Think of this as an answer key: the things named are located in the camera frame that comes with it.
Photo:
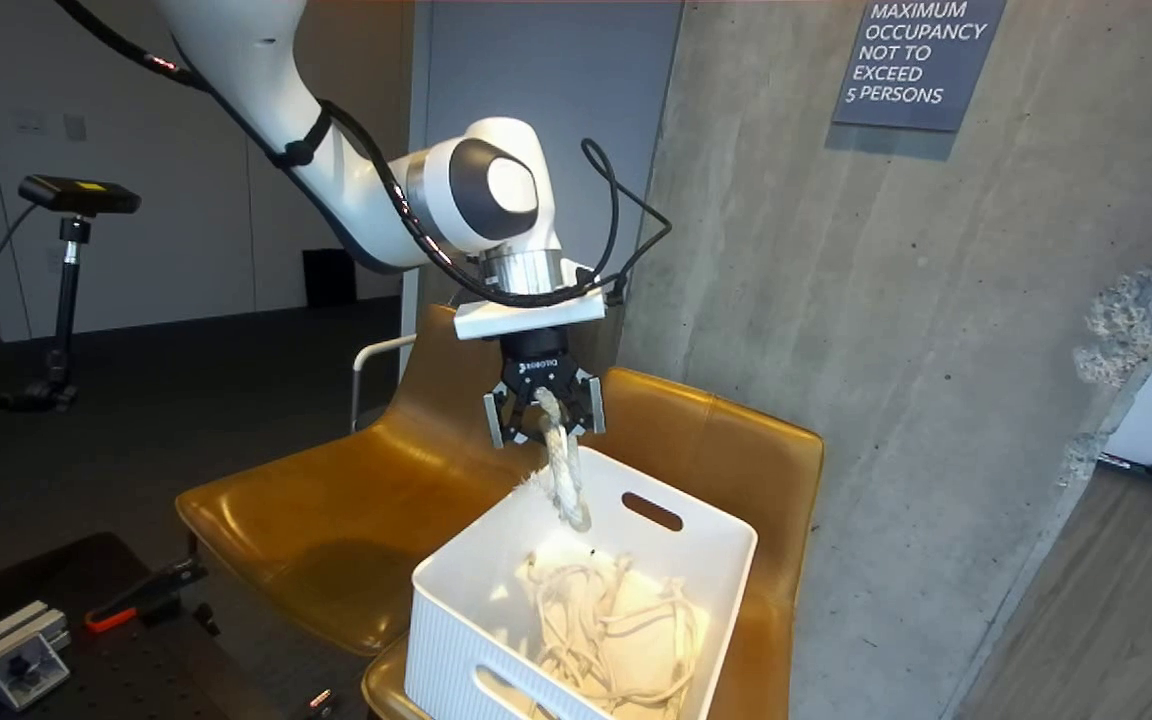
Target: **concrete wall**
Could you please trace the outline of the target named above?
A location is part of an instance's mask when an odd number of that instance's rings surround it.
[[[856,24],[685,10],[622,362],[826,432],[798,715],[924,720],[1152,369],[1152,3],[1009,0],[954,144],[834,132]]]

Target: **sign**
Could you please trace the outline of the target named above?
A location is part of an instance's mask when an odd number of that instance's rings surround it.
[[[1005,0],[870,0],[837,124],[957,132]]]

